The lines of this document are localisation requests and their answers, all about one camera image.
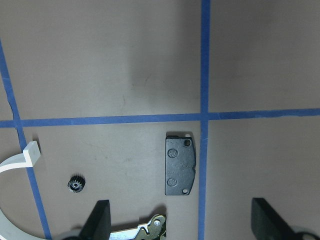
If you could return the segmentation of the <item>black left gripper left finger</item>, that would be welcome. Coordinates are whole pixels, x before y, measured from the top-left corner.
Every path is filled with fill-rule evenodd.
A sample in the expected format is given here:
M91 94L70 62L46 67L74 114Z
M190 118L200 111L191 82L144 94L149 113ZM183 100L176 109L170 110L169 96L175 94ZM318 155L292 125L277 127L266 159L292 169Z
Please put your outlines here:
M111 235L111 211L109 200L98 200L82 227L80 240L108 240Z

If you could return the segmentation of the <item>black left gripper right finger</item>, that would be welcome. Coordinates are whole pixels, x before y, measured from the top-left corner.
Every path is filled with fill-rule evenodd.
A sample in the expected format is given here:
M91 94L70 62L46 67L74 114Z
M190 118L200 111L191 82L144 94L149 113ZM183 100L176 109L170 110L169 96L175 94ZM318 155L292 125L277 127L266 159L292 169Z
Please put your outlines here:
M264 199L251 200L251 230L257 240L298 240L297 234Z

